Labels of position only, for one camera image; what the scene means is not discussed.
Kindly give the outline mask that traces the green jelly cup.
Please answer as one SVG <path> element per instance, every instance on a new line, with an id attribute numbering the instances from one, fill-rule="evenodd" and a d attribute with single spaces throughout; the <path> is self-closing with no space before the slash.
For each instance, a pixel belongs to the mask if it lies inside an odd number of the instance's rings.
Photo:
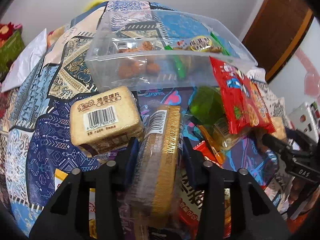
<path id="1" fill-rule="evenodd" d="M 189 105 L 189 111 L 200 123 L 215 124 L 225 114 L 220 91 L 216 87 L 199 87 Z"/>

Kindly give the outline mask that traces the gold biscuit pack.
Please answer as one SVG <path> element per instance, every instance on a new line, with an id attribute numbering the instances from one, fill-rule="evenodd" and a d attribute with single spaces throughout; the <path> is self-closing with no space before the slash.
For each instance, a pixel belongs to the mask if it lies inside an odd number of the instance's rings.
<path id="1" fill-rule="evenodd" d="M 150 115 L 126 199 L 151 227 L 163 228 L 175 195 L 180 106 L 159 105 Z"/>

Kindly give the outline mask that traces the toasted bun slice pack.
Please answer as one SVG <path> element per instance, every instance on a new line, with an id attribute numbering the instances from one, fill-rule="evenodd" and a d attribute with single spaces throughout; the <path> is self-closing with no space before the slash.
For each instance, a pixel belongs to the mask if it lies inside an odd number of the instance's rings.
<path id="1" fill-rule="evenodd" d="M 73 103 L 71 142 L 89 158 L 142 141 L 144 124 L 131 91 L 120 86 Z"/>

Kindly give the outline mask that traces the green-ended candy snack pack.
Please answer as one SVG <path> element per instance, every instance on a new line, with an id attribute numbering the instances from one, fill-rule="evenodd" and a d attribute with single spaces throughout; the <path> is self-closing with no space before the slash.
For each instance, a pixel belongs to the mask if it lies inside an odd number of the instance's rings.
<path id="1" fill-rule="evenodd" d="M 229 51 L 219 41 L 217 36 L 211 31 L 210 35 L 198 35 L 193 38 L 185 38 L 175 41 L 172 45 L 166 45 L 165 50 L 185 50 L 193 53 L 214 53 L 220 55 L 231 56 Z M 193 69 L 193 59 L 191 56 L 172 55 L 175 63 L 177 77 L 183 80 L 187 77 L 187 73 Z"/>

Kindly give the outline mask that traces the fried dough ball pack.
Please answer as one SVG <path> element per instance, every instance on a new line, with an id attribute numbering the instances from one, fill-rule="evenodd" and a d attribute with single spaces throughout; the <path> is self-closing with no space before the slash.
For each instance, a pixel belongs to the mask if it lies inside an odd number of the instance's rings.
<path id="1" fill-rule="evenodd" d="M 117 53 L 135 53 L 140 51 L 155 50 L 155 45 L 150 41 L 119 42 Z M 120 59 L 118 76 L 121 80 L 142 77 L 144 74 L 158 76 L 159 64 L 155 63 L 153 56 L 126 57 Z"/>

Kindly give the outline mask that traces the peanut brittle bar pack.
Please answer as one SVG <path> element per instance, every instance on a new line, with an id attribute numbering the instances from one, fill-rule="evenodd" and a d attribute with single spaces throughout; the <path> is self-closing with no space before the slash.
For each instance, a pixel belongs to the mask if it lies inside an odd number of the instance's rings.
<path id="1" fill-rule="evenodd" d="M 245 127 L 238 134 L 232 134 L 229 132 L 226 118 L 220 118 L 213 126 L 196 125 L 196 127 L 204 137 L 210 153 L 214 156 L 214 161 L 220 166 L 225 162 L 225 153 L 244 139 L 251 130 Z"/>

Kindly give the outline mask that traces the red spicy snack bag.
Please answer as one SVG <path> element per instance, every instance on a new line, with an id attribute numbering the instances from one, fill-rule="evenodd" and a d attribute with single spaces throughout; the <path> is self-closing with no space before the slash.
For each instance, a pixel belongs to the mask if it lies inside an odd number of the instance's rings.
<path id="1" fill-rule="evenodd" d="M 195 239 L 199 227 L 204 191 L 195 191 L 189 184 L 187 172 L 181 169 L 182 186 L 180 194 L 179 218 L 189 229 L 191 239 Z M 231 236 L 230 189 L 225 189 L 225 224 L 223 238 Z"/>

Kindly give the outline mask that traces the patchwork patterned bed quilt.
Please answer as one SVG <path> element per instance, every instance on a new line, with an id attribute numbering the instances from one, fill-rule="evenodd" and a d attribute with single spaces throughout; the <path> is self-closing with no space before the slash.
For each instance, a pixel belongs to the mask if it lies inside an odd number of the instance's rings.
<path id="1" fill-rule="evenodd" d="M 22 86 L 9 93 L 10 105 L 1 118 L 1 201 L 13 214 L 17 227 L 29 233 L 55 193 L 60 180 L 73 168 L 90 171 L 99 161 L 72 146 L 69 114 L 76 100 L 98 91 L 85 63 L 103 9 L 174 10 L 159 3 L 116 0 L 101 3 L 62 27 L 59 39 L 43 55 Z M 186 110 L 197 89 L 168 88 L 138 92 L 139 106 L 154 99 Z M 226 152 L 223 167 L 247 168 L 280 213 L 289 207 L 292 177 L 284 162 L 270 150 L 260 152 L 253 139 L 244 137 Z"/>

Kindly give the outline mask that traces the brown wooden door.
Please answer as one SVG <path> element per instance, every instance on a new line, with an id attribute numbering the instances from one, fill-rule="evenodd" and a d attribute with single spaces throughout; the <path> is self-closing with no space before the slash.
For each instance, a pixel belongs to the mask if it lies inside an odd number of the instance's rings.
<path id="1" fill-rule="evenodd" d="M 311 23 L 313 11 L 305 0 L 264 0 L 243 44 L 258 66 L 266 70 L 270 82 L 301 44 Z"/>

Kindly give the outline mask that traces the clear plastic storage bin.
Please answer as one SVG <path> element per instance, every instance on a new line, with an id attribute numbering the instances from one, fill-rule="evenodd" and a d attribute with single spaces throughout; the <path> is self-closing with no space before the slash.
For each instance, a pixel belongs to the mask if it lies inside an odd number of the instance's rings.
<path id="1" fill-rule="evenodd" d="M 231 56 L 214 53 L 193 53 L 185 50 L 165 50 L 166 45 L 213 32 Z M 117 53 L 119 42 L 150 41 L 155 50 Z M 177 77 L 172 55 L 191 56 L 193 69 L 187 77 Z M 120 59 L 153 56 L 161 70 L 158 76 L 121 80 L 118 76 Z M 216 79 L 210 57 L 220 59 L 242 71 L 258 63 L 248 49 L 220 21 L 202 15 L 174 10 L 106 11 L 86 56 L 86 64 L 100 92 L 126 86 L 132 91 L 156 88 L 215 86 Z"/>

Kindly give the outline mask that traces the white pillow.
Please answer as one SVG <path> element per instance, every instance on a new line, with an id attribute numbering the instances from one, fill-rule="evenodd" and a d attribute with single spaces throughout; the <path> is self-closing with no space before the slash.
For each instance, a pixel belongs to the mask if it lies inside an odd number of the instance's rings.
<path id="1" fill-rule="evenodd" d="M 20 53 L 1 84 L 1 92 L 20 87 L 47 50 L 47 29 L 43 29 Z"/>

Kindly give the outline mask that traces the green storage box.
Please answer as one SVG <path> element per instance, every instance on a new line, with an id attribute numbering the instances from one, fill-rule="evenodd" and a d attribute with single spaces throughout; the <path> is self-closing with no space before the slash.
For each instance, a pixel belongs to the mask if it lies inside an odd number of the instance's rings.
<path id="1" fill-rule="evenodd" d="M 1 82 L 5 79 L 8 74 L 11 65 L 24 50 L 25 45 L 21 37 L 20 31 L 15 31 L 9 39 L 1 46 L 0 51 L 0 78 Z"/>

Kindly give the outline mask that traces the yellow foam bed guard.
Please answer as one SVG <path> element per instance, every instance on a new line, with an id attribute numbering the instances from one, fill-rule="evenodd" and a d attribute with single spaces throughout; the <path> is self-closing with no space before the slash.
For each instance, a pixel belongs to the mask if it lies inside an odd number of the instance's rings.
<path id="1" fill-rule="evenodd" d="M 85 5 L 85 7 L 84 7 L 84 9 L 83 9 L 83 12 L 86 12 L 86 11 L 88 11 L 88 10 L 91 10 L 91 9 L 93 9 L 94 7 L 96 7 L 97 5 L 99 5 L 99 4 L 101 4 L 101 3 L 104 3 L 104 2 L 106 2 L 106 1 L 108 1 L 108 0 L 91 0 L 91 1 L 89 1 L 89 2 Z"/>

